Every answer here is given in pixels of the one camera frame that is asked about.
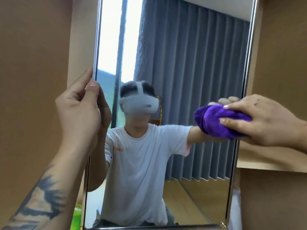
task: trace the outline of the purple cloth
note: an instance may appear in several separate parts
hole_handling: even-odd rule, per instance
[[[230,118],[236,120],[251,121],[251,117],[237,111],[227,110],[224,105],[211,105],[199,108],[194,113],[194,120],[199,128],[206,134],[213,137],[221,137],[227,139],[240,138],[245,135],[229,129],[220,123],[220,118]]]

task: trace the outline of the green object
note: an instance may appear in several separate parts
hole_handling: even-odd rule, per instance
[[[70,230],[80,230],[81,212],[82,212],[82,205],[77,204],[75,206],[74,215],[72,217]]]

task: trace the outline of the ceiling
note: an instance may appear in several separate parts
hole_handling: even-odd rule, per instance
[[[251,20],[253,0],[185,0],[246,21]]]

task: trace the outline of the mirror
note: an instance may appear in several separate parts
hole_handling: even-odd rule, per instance
[[[94,79],[112,123],[86,171],[86,229],[228,224],[237,142],[189,135],[198,108],[244,95],[255,3],[99,0]]]

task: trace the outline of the orange logo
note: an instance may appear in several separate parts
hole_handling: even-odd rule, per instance
[[[114,146],[113,146],[113,150],[114,150],[114,151],[118,151],[118,152],[122,152],[122,151],[123,151],[123,149],[122,149],[122,148],[119,148],[119,147],[114,147]]]

